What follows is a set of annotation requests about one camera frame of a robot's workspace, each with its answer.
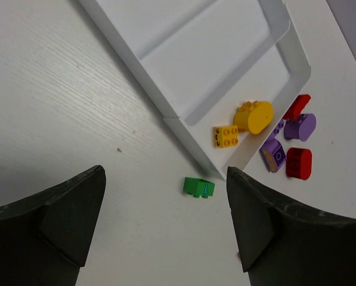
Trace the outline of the yellow oval lego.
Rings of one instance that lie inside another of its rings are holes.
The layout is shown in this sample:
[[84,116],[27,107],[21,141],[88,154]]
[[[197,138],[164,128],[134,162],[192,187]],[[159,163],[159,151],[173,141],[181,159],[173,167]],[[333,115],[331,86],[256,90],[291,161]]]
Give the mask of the yellow oval lego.
[[260,134],[273,120],[274,109],[268,101],[246,101],[239,107],[233,117],[233,125],[238,132]]

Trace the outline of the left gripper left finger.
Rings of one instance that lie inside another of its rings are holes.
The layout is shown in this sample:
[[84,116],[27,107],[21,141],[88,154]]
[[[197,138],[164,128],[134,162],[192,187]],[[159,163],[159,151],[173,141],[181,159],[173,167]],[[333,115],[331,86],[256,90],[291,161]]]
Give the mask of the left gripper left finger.
[[75,285],[106,189],[96,165],[0,207],[0,285]]

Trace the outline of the yellow square lego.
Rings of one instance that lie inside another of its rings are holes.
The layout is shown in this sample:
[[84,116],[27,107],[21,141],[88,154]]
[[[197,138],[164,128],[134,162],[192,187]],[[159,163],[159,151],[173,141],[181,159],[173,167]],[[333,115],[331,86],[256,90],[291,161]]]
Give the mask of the yellow square lego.
[[214,127],[213,141],[215,148],[228,148],[237,146],[239,143],[237,126],[231,125]]

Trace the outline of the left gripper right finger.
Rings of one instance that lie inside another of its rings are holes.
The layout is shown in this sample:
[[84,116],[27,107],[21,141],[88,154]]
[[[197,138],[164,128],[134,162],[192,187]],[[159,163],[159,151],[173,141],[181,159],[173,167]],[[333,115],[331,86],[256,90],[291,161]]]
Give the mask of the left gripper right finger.
[[356,219],[316,209],[236,167],[227,195],[252,285],[356,285]]

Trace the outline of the small green number lego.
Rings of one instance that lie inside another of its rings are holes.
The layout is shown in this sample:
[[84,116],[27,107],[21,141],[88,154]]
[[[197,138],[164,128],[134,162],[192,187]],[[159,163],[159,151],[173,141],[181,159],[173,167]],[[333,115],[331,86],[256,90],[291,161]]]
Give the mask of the small green number lego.
[[215,184],[200,178],[184,178],[183,191],[195,198],[209,198],[213,196]]

